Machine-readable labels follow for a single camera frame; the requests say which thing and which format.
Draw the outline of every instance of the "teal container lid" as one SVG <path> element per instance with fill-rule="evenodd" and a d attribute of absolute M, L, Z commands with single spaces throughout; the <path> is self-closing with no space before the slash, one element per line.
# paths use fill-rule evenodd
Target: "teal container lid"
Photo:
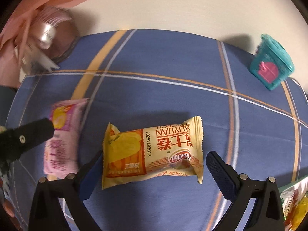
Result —
<path fill-rule="evenodd" d="M 281 61 L 288 67 L 288 69 L 293 72 L 295 68 L 292 59 L 286 50 L 281 46 L 281 44 L 267 34 L 262 34 L 261 39 L 279 57 L 279 59 L 281 59 Z"/>

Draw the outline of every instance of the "yellow snack package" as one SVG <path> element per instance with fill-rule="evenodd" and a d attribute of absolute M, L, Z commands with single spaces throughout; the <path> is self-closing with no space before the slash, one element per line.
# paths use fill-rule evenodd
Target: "yellow snack package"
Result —
<path fill-rule="evenodd" d="M 102 189 L 162 175 L 203 179 L 200 116 L 183 124 L 120 132 L 108 124 L 104 141 Z"/>
<path fill-rule="evenodd" d="M 291 229 L 289 229 L 289 231 L 295 231 L 301 224 L 307 213 L 308 213 L 308 197 L 307 195 L 305 195 L 303 199 L 295 207 L 294 215 L 291 221 Z"/>

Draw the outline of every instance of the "white wall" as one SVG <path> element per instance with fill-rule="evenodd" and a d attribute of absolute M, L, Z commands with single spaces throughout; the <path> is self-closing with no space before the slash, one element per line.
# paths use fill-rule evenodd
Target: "white wall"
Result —
<path fill-rule="evenodd" d="M 260 35 L 279 41 L 308 90 L 308 26 L 290 0 L 89 0 L 72 9 L 82 35 L 153 28 L 194 33 L 254 53 Z"/>

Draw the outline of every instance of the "orange stripe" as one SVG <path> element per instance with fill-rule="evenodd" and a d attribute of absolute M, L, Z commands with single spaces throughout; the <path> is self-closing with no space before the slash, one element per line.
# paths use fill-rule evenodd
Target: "orange stripe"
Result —
<path fill-rule="evenodd" d="M 285 92 L 285 96 L 287 97 L 288 104 L 290 107 L 290 110 L 292 112 L 292 115 L 296 117 L 296 113 L 294 110 L 294 106 L 289 94 L 289 91 L 286 87 L 285 82 L 281 83 L 283 90 Z M 299 129 L 298 129 L 298 123 L 297 121 L 293 120 L 294 122 L 294 132 L 295 132 L 295 153 L 294 153 L 294 165 L 293 165 L 293 173 L 292 173 L 292 182 L 296 180 L 296 174 L 297 174 L 297 168 L 298 168 L 298 159 L 299 159 Z"/>
<path fill-rule="evenodd" d="M 227 66 L 226 66 L 226 62 L 225 62 L 225 59 L 224 59 L 222 47 L 221 47 L 221 44 L 220 44 L 219 41 L 217 41 L 217 45 L 218 45 L 220 59 L 221 59 L 221 62 L 222 62 L 222 68 L 223 68 L 223 71 L 224 71 L 224 79 L 226 81 L 226 86 L 227 86 L 227 89 L 229 91 L 231 91 L 231 85 L 230 85 L 229 75 L 228 75 L 228 71 L 227 71 Z M 230 110 L 230 131 L 229 131 L 229 143 L 228 143 L 226 163 L 230 164 L 231 158 L 232 158 L 233 143 L 234 143 L 234 109 L 233 109 L 233 99 L 232 99 L 232 96 L 230 96 L 230 92 L 229 92 L 228 100 L 229 100 L 229 110 Z M 217 210 L 220 206 L 220 202 L 221 202 L 221 198 L 222 198 L 221 196 L 222 196 L 222 194 L 221 194 L 221 192 L 219 192 L 219 194 L 216 198 L 216 201 L 215 201 L 213 212 L 211 213 L 209 222 L 207 224 L 206 231 L 209 231 L 211 229 L 212 225 L 213 225 Z"/>
<path fill-rule="evenodd" d="M 218 193 L 218 196 L 217 196 L 217 199 L 216 199 L 216 202 L 217 202 L 217 201 L 220 202 L 221 197 L 222 197 L 222 194 L 221 194 L 221 192 L 219 192 L 219 193 Z M 215 207 L 214 207 L 213 212 L 212 212 L 212 214 L 211 214 L 210 221 L 208 222 L 208 225 L 207 225 L 205 231 L 210 231 L 210 228 L 211 228 L 211 226 L 213 225 L 214 217 L 216 216 L 218 207 L 219 207 L 219 204 L 215 204 Z"/>
<path fill-rule="evenodd" d="M 68 69 L 68 70 L 57 70 L 57 71 L 53 71 L 52 73 L 62 73 L 62 72 L 93 72 L 95 70 L 84 70 L 84 69 Z M 104 70 L 98 70 L 96 73 L 103 73 Z M 109 74 L 127 74 L 127 75 L 139 75 L 139 76 L 145 76 L 145 77 L 153 77 L 153 78 L 162 78 L 162 79 L 168 79 L 168 80 L 174 80 L 174 81 L 179 81 L 179 82 L 189 82 L 189 83 L 193 83 L 193 84 L 198 84 L 198 85 L 202 85 L 202 86 L 207 86 L 207 87 L 211 87 L 211 88 L 216 88 L 216 89 L 219 89 L 219 90 L 222 90 L 222 91 L 226 91 L 228 93 L 233 93 L 233 90 L 230 90 L 230 89 L 226 89 L 226 88 L 222 88 L 222 87 L 218 87 L 218 86 L 215 86 L 215 85 L 211 85 L 211 84 L 207 84 L 207 83 L 203 83 L 203 82 L 196 82 L 196 81 L 192 81 L 192 80 L 186 80 L 186 79 L 181 79 L 181 78 L 174 78 L 174 77 L 168 77 L 168 76 L 162 76 L 162 75 L 153 75 L 153 74 L 144 74 L 144 73 L 136 73 L 136 72 L 127 72 L 127 71 L 108 71 L 107 73 Z M 293 118 L 295 118 L 296 120 L 298 120 L 299 122 L 301 122 L 302 124 L 304 124 L 307 128 L 308 128 L 308 124 L 305 123 L 304 121 L 302 121 L 301 119 L 297 118 L 296 116 L 293 116 L 292 114 L 290 114 L 289 112 L 283 110 L 283 109 L 280 109 L 280 108 L 277 108 L 271 104 L 268 104 L 266 102 L 263 102 L 263 101 L 260 101 L 258 99 L 255 99 L 253 97 L 250 97 L 248 95 L 245 95 L 245 94 L 242 94 L 242 93 L 239 93 L 237 92 L 237 95 L 239 96 L 242 96 L 244 98 L 247 98 L 251 101 L 255 101 L 257 103 L 260 103 L 260 104 L 263 104 L 267 107 L 270 107 L 272 109 L 275 109 L 275 110 L 278 110 L 282 113 L 285 113 L 286 115 L 288 116 L 292 116 Z"/>
<path fill-rule="evenodd" d="M 106 56 L 117 44 L 117 42 L 122 38 L 126 31 L 127 30 L 119 30 L 115 32 L 113 36 L 104 44 L 101 50 L 96 54 L 94 59 L 89 64 L 86 72 L 78 82 L 77 87 L 75 88 L 75 91 L 73 92 L 73 95 L 71 97 L 71 100 L 82 99 L 84 97 L 90 83 L 93 80 L 95 73 L 100 68 Z"/>
<path fill-rule="evenodd" d="M 224 70 L 224 78 L 226 81 L 226 86 L 227 88 L 231 91 L 231 84 L 229 80 L 229 75 L 227 71 L 227 65 L 224 59 L 224 53 L 222 51 L 222 47 L 219 41 L 218 43 L 218 50 L 219 50 L 219 55 L 222 61 L 222 67 Z M 232 158 L 232 149 L 233 149 L 233 143 L 234 143 L 234 109 L 233 109 L 233 99 L 232 96 L 229 96 L 229 110 L 230 110 L 230 131 L 229 131 L 229 145 L 228 145 L 228 153 L 227 153 L 227 164 L 230 164 L 231 158 Z"/>
<path fill-rule="evenodd" d="M 294 101 L 294 99 L 292 97 L 292 92 L 290 90 L 290 87 L 289 87 L 287 81 L 285 81 L 285 84 L 286 84 L 286 86 L 288 88 L 288 92 L 289 92 L 290 97 L 292 99 L 292 105 L 293 105 L 294 110 L 295 110 L 295 115 L 296 115 L 297 118 L 299 118 L 298 111 L 297 111 L 296 105 L 295 105 L 295 101 Z M 299 169 L 300 169 L 300 166 L 301 166 L 301 149 L 302 149 L 301 145 L 302 145 L 302 139 L 301 139 L 301 124 L 299 122 L 296 122 L 296 123 L 297 123 L 298 129 L 299 129 L 299 154 L 298 154 L 298 168 L 297 168 L 297 175 L 296 175 L 296 178 L 298 178 Z"/>

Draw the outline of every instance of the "brand logo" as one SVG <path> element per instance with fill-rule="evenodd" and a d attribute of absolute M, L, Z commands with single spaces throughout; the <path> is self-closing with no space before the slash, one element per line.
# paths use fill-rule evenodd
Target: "brand logo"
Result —
<path fill-rule="evenodd" d="M 170 156 L 170 163 L 176 163 L 177 161 L 181 160 L 181 159 L 190 159 L 191 158 L 191 154 L 189 152 L 188 149 L 182 149 L 179 150 L 175 153 L 173 153 Z"/>

